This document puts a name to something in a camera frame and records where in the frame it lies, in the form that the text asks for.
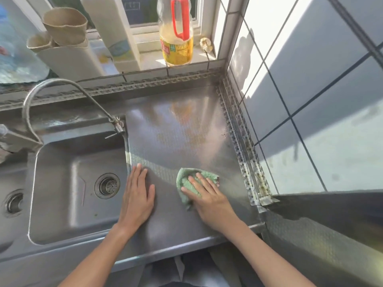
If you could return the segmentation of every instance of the hand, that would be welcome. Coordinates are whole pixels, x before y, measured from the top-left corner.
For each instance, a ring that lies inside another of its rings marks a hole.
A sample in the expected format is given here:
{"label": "hand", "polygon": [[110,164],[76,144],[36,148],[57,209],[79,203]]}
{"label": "hand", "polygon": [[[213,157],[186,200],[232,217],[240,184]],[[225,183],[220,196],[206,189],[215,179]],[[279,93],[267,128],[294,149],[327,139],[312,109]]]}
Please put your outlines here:
{"label": "hand", "polygon": [[233,211],[227,197],[219,191],[218,186],[212,180],[203,177],[200,173],[197,173],[196,176],[202,185],[192,176],[189,176],[188,179],[201,194],[201,197],[185,187],[182,187],[181,190],[194,202],[202,221],[214,230],[225,234],[239,218]]}
{"label": "hand", "polygon": [[124,196],[122,197],[121,212],[116,226],[133,235],[148,219],[154,206],[155,187],[150,185],[146,194],[145,177],[147,169],[141,171],[141,164],[132,167]]}

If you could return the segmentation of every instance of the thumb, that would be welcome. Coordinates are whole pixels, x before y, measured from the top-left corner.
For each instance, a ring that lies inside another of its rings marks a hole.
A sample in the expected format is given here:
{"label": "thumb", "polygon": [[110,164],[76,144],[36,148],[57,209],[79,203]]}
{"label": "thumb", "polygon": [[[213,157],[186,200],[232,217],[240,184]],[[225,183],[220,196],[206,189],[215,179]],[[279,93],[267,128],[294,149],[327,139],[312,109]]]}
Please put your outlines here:
{"label": "thumb", "polygon": [[199,196],[196,195],[195,193],[191,192],[189,189],[187,189],[186,187],[182,187],[181,188],[181,191],[184,195],[186,195],[189,199],[191,199],[192,201],[198,201],[199,200]]}
{"label": "thumb", "polygon": [[149,191],[147,194],[147,202],[153,204],[155,196],[156,196],[156,187],[154,186],[154,184],[152,184],[150,185]]}

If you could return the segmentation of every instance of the microfiber towel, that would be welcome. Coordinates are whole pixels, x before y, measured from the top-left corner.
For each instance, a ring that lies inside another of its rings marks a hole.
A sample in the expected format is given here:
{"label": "microfiber towel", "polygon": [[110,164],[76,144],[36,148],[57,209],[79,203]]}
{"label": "microfiber towel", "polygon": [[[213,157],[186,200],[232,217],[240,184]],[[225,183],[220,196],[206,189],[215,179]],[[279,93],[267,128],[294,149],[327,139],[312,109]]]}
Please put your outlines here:
{"label": "microfiber towel", "polygon": [[191,208],[193,202],[186,195],[184,195],[181,191],[181,187],[184,186],[196,195],[201,196],[201,194],[194,188],[193,184],[191,184],[188,180],[188,177],[192,176],[200,183],[201,181],[196,176],[198,172],[201,173],[203,177],[211,179],[215,184],[218,183],[219,176],[217,174],[196,168],[181,168],[177,175],[176,184],[181,201],[186,206],[187,210]]}

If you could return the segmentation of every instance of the finger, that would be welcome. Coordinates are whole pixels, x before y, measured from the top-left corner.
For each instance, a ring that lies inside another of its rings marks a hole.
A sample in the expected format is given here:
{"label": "finger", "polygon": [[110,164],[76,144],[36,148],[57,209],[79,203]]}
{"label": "finger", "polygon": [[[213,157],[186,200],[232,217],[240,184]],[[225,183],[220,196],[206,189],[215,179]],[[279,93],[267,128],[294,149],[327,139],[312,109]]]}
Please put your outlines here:
{"label": "finger", "polygon": [[215,194],[214,189],[211,187],[210,183],[208,183],[206,178],[201,173],[197,173],[196,176],[201,181],[202,186],[208,191],[208,193]]}
{"label": "finger", "polygon": [[192,201],[199,201],[201,198],[196,195],[195,193],[191,192],[186,187],[181,187],[181,191],[184,195],[186,195],[188,198],[190,198]]}
{"label": "finger", "polygon": [[146,174],[147,174],[147,169],[144,169],[141,171],[141,174],[138,176],[138,189],[140,191],[145,191],[145,194],[146,194],[146,187],[145,187],[145,178],[146,178]]}
{"label": "finger", "polygon": [[208,194],[206,189],[201,184],[199,184],[198,181],[194,179],[194,177],[189,176],[188,180],[191,184],[193,184],[195,189],[202,195],[202,197]]}
{"label": "finger", "polygon": [[136,168],[136,170],[133,173],[132,187],[137,187],[137,181],[138,181],[138,176],[141,173],[141,167],[142,167],[141,163],[138,163],[137,164],[137,168]]}
{"label": "finger", "polygon": [[132,171],[129,174],[129,177],[127,178],[126,191],[128,191],[130,189],[131,185],[132,185],[132,178],[133,178],[133,173],[134,173],[135,170],[136,170],[136,167],[133,166],[132,167]]}
{"label": "finger", "polygon": [[208,183],[210,184],[210,186],[214,189],[214,191],[217,193],[217,194],[220,194],[221,191],[219,190],[218,186],[213,182],[213,180],[211,180],[210,178],[207,178],[207,181]]}
{"label": "finger", "polygon": [[149,186],[149,191],[147,194],[147,202],[154,205],[154,197],[156,196],[156,187],[154,184]]}

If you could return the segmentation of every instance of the drain hole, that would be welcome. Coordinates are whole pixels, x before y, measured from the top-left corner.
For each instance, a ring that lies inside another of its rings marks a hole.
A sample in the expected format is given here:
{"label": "drain hole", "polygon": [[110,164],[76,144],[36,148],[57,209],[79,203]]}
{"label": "drain hole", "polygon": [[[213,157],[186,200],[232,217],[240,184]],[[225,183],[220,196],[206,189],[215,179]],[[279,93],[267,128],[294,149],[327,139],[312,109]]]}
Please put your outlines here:
{"label": "drain hole", "polygon": [[112,198],[120,188],[120,180],[113,173],[101,175],[95,183],[95,194],[102,199]]}
{"label": "drain hole", "polygon": [[21,212],[22,201],[23,201],[22,193],[16,193],[10,196],[7,201],[7,212],[11,215]]}

